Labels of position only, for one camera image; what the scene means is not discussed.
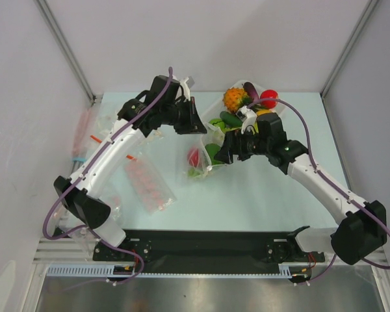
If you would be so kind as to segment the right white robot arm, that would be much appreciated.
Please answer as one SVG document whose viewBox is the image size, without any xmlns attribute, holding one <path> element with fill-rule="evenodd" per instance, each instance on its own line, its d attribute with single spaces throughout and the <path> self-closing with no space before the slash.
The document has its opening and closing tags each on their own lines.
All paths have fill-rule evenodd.
<svg viewBox="0 0 390 312">
<path fill-rule="evenodd" d="M 385 207 L 356 196 L 324 173 L 311 160 L 308 148 L 287 138 L 276 113 L 260 115 L 256 130 L 228 131 L 214 159 L 232 164 L 234 159 L 245 161 L 253 155 L 264 155 L 323 204 L 338 225 L 328 244 L 346 264 L 356 264 L 387 242 Z"/>
</svg>

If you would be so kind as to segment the yellow toy lemon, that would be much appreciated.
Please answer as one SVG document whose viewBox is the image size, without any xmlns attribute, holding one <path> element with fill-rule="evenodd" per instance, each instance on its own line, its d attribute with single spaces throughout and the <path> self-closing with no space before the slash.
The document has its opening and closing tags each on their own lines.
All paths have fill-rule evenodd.
<svg viewBox="0 0 390 312">
<path fill-rule="evenodd" d="M 260 116 L 260 115 L 263 115 L 263 114 L 269 114 L 269 113 L 272 113 L 271 110 L 267 110 L 267 109 L 263 109 L 263 110 L 259 110 L 256 112 L 256 115 L 257 116 Z"/>
</svg>

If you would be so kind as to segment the red toy tomato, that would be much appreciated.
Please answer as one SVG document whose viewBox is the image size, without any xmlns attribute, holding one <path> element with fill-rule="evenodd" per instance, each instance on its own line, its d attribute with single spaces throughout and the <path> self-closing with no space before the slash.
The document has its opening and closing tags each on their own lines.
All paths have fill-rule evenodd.
<svg viewBox="0 0 390 312">
<path fill-rule="evenodd" d="M 190 166 L 198 167 L 201 163 L 200 150 L 198 148 L 191 148 L 187 154 L 187 161 Z"/>
</svg>

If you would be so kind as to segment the green toy grape bunch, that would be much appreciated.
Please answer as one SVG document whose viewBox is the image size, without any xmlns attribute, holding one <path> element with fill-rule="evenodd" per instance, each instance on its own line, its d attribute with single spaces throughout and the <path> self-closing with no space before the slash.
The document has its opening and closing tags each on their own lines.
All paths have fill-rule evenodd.
<svg viewBox="0 0 390 312">
<path fill-rule="evenodd" d="M 187 176 L 189 178 L 193 178 L 193 179 L 201 179 L 201 178 L 205 178 L 207 176 L 208 172 L 204 172 L 202 170 L 198 170 L 196 168 L 190 168 L 187 172 Z"/>
</svg>

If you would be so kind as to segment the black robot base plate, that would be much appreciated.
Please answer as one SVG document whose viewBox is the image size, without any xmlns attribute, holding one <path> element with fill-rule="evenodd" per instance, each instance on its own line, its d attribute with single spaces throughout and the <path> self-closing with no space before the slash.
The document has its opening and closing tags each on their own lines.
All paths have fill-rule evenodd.
<svg viewBox="0 0 390 312">
<path fill-rule="evenodd" d="M 99 242 L 93 261 L 134 262 L 154 274 L 271 274 L 280 264 L 323 263 L 322 252 L 304 252 L 297 231 L 127 230 L 118 250 Z"/>
</svg>

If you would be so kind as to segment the clear white-dotted zip bag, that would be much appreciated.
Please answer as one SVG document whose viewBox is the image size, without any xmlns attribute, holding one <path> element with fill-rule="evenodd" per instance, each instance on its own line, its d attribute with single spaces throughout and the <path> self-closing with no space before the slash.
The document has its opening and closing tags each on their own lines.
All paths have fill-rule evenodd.
<svg viewBox="0 0 390 312">
<path fill-rule="evenodd" d="M 203 179 L 215 173 L 226 164 L 215 160 L 224 142 L 221 128 L 207 123 L 206 134 L 198 135 L 186 152 L 186 176 L 189 179 Z"/>
</svg>

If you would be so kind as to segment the green toy bell pepper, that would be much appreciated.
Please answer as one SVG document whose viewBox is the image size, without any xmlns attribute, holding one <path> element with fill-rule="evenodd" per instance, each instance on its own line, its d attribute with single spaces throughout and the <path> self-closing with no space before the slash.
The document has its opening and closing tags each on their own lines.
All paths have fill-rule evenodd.
<svg viewBox="0 0 390 312">
<path fill-rule="evenodd" d="M 207 144 L 205 145 L 205 150 L 207 151 L 207 154 L 213 166 L 223 164 L 223 162 L 220 162 L 215 159 L 215 155 L 220 151 L 220 146 L 218 144 L 214 144 L 214 143 Z"/>
</svg>

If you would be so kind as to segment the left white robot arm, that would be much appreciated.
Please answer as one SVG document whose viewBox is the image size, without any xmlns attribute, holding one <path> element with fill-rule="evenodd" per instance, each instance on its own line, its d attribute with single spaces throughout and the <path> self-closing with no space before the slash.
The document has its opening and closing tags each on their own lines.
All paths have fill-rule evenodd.
<svg viewBox="0 0 390 312">
<path fill-rule="evenodd" d="M 160 126 L 170 125 L 179 135 L 207 133 L 190 94 L 193 84 L 190 77 L 156 76 L 150 89 L 123 104 L 112 129 L 82 167 L 54 182 L 59 203 L 107 242 L 107 252 L 116 260 L 129 255 L 130 244 L 113 219 L 112 209 L 101 201 L 101 191 L 127 152 Z"/>
</svg>

